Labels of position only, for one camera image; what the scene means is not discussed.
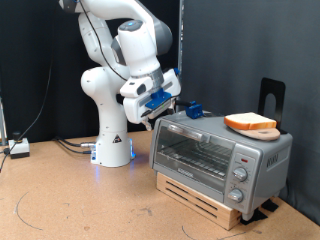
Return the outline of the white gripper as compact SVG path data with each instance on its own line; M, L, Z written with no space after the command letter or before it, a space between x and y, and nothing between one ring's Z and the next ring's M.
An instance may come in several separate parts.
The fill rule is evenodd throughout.
M147 131L153 129L149 119L156 118L165 110L167 115L176 113L172 104L181 92L180 82L173 69L165 73L156 72L155 77L130 77L120 89L127 119L131 123L143 123Z

